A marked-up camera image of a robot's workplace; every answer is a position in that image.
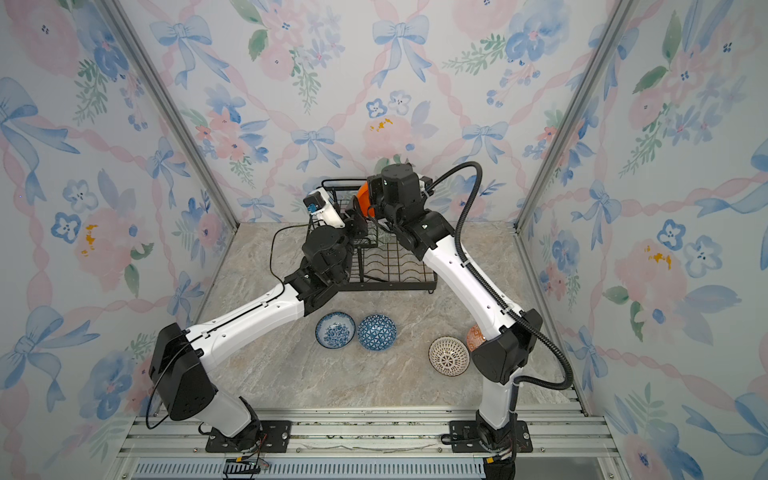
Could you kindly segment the orange plastic bowl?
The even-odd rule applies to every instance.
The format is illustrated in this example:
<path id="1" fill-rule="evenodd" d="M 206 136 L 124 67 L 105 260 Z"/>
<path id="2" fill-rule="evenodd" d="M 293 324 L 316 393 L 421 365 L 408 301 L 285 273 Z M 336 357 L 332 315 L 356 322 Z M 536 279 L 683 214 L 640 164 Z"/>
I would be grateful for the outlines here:
<path id="1" fill-rule="evenodd" d="M 365 182 L 361 185 L 355 195 L 355 199 L 357 201 L 357 210 L 363 218 L 376 218 L 375 207 L 371 200 L 370 184 L 368 182 Z"/>

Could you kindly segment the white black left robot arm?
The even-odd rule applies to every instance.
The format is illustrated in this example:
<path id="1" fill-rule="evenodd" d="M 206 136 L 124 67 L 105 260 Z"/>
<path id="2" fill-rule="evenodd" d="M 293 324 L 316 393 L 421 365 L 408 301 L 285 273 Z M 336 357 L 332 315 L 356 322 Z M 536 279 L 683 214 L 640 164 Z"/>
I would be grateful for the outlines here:
<path id="1" fill-rule="evenodd" d="M 152 399 L 160 399 L 172 421 L 196 418 L 229 441 L 255 440 L 260 420 L 248 404 L 218 388 L 211 370 L 256 339 L 328 303 L 350 280 L 354 240 L 367 234 L 359 212 L 333 220 L 315 213 L 315 228 L 302 246 L 299 268 L 257 299 L 218 318 L 158 334 L 149 370 Z"/>

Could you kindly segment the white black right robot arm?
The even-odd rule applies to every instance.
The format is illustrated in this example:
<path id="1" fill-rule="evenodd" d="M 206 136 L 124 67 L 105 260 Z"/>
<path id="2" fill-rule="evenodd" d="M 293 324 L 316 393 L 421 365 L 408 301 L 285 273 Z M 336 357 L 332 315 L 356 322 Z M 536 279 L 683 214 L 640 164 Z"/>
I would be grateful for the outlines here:
<path id="1" fill-rule="evenodd" d="M 437 184 L 461 166 L 432 181 L 419 176 L 410 164 L 389 165 L 367 179 L 366 213 L 382 220 L 401 246 L 437 273 L 480 327 L 485 342 L 471 353 L 471 361 L 483 377 L 477 436 L 485 449 L 499 452 L 514 443 L 514 404 L 540 325 L 528 324 L 530 317 L 497 289 L 463 248 L 463 225 L 482 179 L 478 163 L 465 166 L 476 170 L 475 183 L 455 226 L 441 213 L 429 210 L 426 201 Z"/>

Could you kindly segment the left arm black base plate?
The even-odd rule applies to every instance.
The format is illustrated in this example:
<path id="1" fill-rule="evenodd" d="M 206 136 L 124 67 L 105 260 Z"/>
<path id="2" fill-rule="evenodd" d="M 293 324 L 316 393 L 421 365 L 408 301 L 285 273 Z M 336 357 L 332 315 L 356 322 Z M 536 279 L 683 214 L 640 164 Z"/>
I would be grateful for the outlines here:
<path id="1" fill-rule="evenodd" d="M 216 428 L 208 433 L 207 453 L 285 453 L 293 423 L 289 420 L 255 420 L 240 433 L 225 436 Z"/>

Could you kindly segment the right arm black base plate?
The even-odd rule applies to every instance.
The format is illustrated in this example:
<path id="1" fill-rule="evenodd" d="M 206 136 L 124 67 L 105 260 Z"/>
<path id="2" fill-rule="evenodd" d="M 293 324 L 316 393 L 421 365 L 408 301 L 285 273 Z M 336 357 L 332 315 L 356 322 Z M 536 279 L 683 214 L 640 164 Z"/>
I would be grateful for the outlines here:
<path id="1" fill-rule="evenodd" d="M 498 434 L 498 443 L 491 447 L 495 441 L 495 433 L 480 433 L 476 420 L 454 420 L 448 423 L 448 432 L 441 436 L 441 442 L 450 446 L 454 453 L 484 453 L 500 455 L 512 449 L 517 453 L 532 453 L 534 448 L 526 422 L 513 418 L 508 428 Z"/>

